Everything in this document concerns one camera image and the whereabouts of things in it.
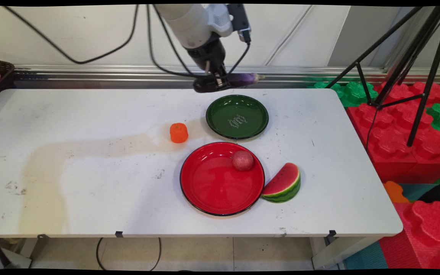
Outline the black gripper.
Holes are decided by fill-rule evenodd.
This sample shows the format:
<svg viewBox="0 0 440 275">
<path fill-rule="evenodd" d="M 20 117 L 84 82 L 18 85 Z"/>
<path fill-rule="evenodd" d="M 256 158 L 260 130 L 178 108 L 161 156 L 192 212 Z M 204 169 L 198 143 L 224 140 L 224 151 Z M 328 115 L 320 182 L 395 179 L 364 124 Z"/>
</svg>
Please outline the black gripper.
<svg viewBox="0 0 440 275">
<path fill-rule="evenodd" d="M 186 51 L 196 65 L 209 74 L 203 80 L 204 87 L 215 87 L 216 91 L 231 88 L 224 65 L 226 51 L 219 37 L 210 37 L 203 45 Z"/>
</svg>

